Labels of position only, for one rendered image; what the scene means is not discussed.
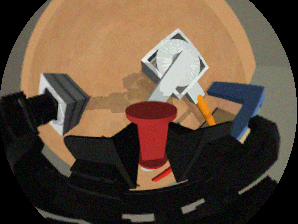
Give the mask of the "red flat bar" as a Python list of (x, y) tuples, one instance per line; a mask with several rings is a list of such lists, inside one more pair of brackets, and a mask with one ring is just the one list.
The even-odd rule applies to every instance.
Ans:
[(157, 180), (162, 180), (162, 177), (165, 177), (166, 175), (169, 175), (170, 172), (172, 171), (172, 168), (166, 168), (165, 171), (162, 171), (160, 175), (157, 175), (156, 177), (153, 177), (152, 181), (157, 181)]

